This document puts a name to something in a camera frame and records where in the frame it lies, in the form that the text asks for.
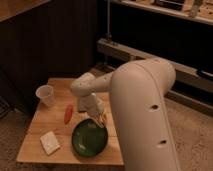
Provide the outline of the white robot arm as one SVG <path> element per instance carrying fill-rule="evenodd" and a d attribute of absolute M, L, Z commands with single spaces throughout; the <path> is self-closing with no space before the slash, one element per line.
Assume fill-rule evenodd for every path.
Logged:
<path fill-rule="evenodd" d="M 181 171 L 164 95 L 175 69 L 162 58 L 135 60 L 96 77 L 87 72 L 70 89 L 78 108 L 96 121 L 104 114 L 98 92 L 108 92 L 126 171 Z"/>

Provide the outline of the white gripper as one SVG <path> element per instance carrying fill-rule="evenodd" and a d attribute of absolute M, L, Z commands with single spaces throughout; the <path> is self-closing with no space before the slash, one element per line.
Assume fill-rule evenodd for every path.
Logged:
<path fill-rule="evenodd" d="M 104 112 L 104 105 L 102 100 L 95 93 L 92 93 L 78 99 L 78 111 L 86 112 L 90 117 L 99 116 Z M 96 117 L 93 120 L 100 128 L 107 125 L 106 114 L 101 115 L 101 122 Z"/>

